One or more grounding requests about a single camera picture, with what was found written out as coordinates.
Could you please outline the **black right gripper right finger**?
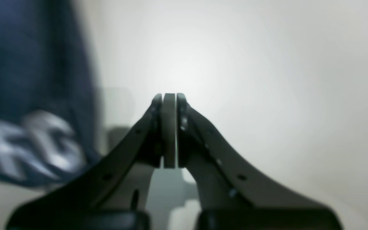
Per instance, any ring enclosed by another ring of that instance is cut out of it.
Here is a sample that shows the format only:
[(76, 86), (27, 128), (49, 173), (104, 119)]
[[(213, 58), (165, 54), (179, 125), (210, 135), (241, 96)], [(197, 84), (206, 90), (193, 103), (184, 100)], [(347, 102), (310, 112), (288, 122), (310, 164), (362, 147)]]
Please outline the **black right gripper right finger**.
[(252, 166), (184, 94), (176, 99), (178, 164), (196, 181), (197, 230), (341, 230), (332, 208)]

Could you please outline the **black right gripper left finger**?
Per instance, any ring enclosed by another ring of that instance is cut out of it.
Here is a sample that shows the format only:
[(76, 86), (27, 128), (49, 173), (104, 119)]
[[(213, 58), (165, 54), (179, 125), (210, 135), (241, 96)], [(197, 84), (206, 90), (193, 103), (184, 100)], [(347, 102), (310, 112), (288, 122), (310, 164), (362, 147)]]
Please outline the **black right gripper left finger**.
[(19, 207), (8, 230), (149, 230), (156, 168), (176, 167), (176, 96), (157, 94), (120, 143), (88, 172)]

